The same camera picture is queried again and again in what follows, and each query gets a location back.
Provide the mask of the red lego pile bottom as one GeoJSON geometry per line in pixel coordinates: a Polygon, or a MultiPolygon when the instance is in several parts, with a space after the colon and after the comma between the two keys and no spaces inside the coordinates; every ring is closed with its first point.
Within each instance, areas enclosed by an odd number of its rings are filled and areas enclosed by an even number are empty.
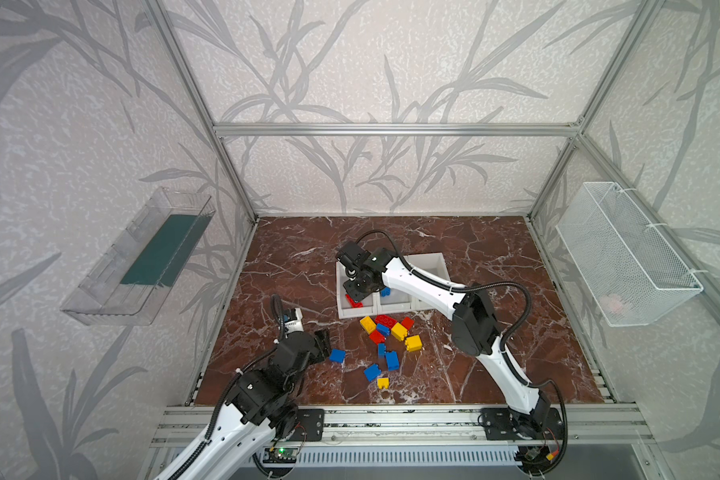
{"type": "Polygon", "coordinates": [[[381,344],[386,342],[386,337],[378,330],[372,331],[368,334],[368,336],[375,344],[381,344]]]}

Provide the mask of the yellow lego pile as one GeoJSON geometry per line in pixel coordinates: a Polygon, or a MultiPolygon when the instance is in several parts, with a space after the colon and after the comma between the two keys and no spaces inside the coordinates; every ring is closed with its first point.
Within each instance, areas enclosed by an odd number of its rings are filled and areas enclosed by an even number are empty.
{"type": "Polygon", "coordinates": [[[401,323],[397,322],[391,327],[390,334],[398,341],[404,342],[408,336],[408,329],[401,323]]]}

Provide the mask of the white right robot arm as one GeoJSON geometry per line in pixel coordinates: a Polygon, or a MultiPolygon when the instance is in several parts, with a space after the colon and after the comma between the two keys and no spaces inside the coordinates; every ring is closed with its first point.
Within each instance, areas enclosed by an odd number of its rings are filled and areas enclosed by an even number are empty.
{"type": "Polygon", "coordinates": [[[545,431],[551,402],[544,385],[527,377],[507,345],[532,311],[532,297],[525,286],[512,281],[475,286],[453,283],[414,267],[395,251],[370,252],[353,241],[339,249],[336,259],[345,268],[348,279],[342,287],[352,300],[361,301],[389,287],[424,301],[449,319],[455,346],[477,358],[504,395],[513,428],[525,438],[545,431]],[[499,287],[516,289],[524,297],[522,314],[504,332],[488,294],[499,287]]]}

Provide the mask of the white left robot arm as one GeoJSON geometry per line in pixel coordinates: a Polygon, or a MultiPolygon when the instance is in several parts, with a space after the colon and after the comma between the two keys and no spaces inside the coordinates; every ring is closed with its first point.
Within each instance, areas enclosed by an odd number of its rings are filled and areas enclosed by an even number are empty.
{"type": "Polygon", "coordinates": [[[330,334],[305,331],[298,307],[274,310],[279,334],[273,347],[236,371],[207,426],[159,479],[228,479],[265,444],[294,433],[297,387],[309,367],[329,357],[330,334]]]}

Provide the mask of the white sorting bin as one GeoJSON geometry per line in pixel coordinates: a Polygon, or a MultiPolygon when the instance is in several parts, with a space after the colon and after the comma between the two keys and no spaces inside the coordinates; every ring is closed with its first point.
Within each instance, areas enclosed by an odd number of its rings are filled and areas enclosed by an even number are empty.
{"type": "Polygon", "coordinates": [[[368,299],[372,302],[372,306],[375,308],[377,314],[390,315],[414,310],[412,297],[397,289],[391,289],[391,294],[387,297],[381,297],[380,291],[374,292],[368,299]]]}
{"type": "Polygon", "coordinates": [[[348,280],[346,276],[345,267],[340,263],[335,264],[336,273],[336,304],[337,314],[340,319],[352,319],[362,318],[365,316],[375,316],[376,307],[374,305],[373,296],[368,296],[360,302],[360,306],[357,306],[352,302],[351,298],[347,298],[346,290],[343,283],[348,280]]]}
{"type": "MultiPolygon", "coordinates": [[[[444,282],[450,281],[450,275],[447,270],[445,257],[442,253],[424,253],[424,254],[412,254],[406,257],[406,260],[414,267],[424,272],[427,272],[430,276],[436,276],[444,282]]],[[[414,311],[431,310],[424,300],[411,297],[411,306],[414,311]]]]}

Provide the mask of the white right sorting bin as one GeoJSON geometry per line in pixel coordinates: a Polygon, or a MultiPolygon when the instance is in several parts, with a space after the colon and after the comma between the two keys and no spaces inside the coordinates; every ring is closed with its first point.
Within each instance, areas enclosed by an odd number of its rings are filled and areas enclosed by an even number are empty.
{"type": "MultiPolygon", "coordinates": [[[[442,253],[424,253],[424,254],[412,254],[406,257],[406,260],[414,267],[424,272],[427,272],[430,276],[436,276],[444,282],[450,281],[450,275],[447,270],[445,257],[442,253]]],[[[411,306],[414,311],[431,310],[424,300],[411,297],[411,306]]]]}

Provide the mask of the yellow lego open side up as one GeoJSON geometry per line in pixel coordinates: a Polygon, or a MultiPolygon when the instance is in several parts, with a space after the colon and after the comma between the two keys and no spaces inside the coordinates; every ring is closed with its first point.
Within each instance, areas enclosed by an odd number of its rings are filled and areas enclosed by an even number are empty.
{"type": "Polygon", "coordinates": [[[377,328],[376,323],[369,316],[363,317],[360,324],[368,335],[372,334],[377,328]]]}

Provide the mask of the long red lego brick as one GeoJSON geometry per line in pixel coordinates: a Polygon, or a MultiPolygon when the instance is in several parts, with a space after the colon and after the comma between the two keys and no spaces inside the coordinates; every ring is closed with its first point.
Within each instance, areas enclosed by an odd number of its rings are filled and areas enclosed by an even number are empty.
{"type": "Polygon", "coordinates": [[[377,315],[375,318],[375,322],[378,325],[385,326],[387,329],[392,329],[397,324],[397,321],[394,318],[383,314],[377,315]]]}

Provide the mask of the blue lego in pile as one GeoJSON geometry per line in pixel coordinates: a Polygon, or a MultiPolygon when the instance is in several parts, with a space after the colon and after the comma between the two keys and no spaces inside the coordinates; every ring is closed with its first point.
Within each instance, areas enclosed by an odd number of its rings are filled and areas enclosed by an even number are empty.
{"type": "Polygon", "coordinates": [[[390,335],[390,329],[383,324],[377,324],[376,330],[385,338],[387,338],[390,335]]]}

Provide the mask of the red square lego right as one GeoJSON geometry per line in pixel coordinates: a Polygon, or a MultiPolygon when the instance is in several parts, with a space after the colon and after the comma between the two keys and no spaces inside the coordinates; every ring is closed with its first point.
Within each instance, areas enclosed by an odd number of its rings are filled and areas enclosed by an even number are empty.
{"type": "Polygon", "coordinates": [[[410,317],[405,317],[405,318],[400,322],[400,324],[401,324],[407,331],[411,331],[412,328],[413,328],[413,326],[414,326],[414,320],[411,319],[410,317]]]}

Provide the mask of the green circuit board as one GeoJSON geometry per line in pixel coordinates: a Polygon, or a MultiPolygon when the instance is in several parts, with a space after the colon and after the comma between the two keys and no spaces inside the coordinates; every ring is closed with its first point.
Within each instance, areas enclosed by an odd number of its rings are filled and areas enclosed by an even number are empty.
{"type": "Polygon", "coordinates": [[[263,465],[295,464],[300,456],[299,447],[267,447],[263,450],[260,461],[263,465]]]}

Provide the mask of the pink object in basket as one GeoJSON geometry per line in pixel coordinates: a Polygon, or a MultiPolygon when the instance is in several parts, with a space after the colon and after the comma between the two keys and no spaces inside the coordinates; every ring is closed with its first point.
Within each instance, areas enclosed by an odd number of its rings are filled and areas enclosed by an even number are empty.
{"type": "Polygon", "coordinates": [[[604,314],[608,317],[620,316],[629,307],[622,297],[615,293],[601,296],[598,302],[604,314]]]}

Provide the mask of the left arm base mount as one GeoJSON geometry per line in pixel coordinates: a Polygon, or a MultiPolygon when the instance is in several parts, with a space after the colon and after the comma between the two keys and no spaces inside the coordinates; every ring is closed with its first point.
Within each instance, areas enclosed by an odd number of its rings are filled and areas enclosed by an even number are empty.
{"type": "Polygon", "coordinates": [[[326,411],[322,408],[299,408],[294,429],[283,441],[320,442],[323,438],[326,411]]]}

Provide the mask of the clear plastic wall tray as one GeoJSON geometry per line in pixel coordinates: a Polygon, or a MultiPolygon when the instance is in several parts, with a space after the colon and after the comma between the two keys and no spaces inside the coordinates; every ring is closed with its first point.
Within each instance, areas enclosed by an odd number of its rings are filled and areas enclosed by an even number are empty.
{"type": "Polygon", "coordinates": [[[205,193],[157,188],[61,311],[86,326],[149,326],[216,213],[205,193]]]}

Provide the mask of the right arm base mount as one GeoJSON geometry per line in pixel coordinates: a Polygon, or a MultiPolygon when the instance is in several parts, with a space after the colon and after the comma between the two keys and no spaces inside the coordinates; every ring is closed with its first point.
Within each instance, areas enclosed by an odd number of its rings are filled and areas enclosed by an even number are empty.
{"type": "Polygon", "coordinates": [[[565,422],[557,408],[551,408],[542,426],[522,427],[513,412],[506,407],[486,407],[479,411],[477,424],[483,429],[487,440],[562,441],[565,433],[565,422]]]}

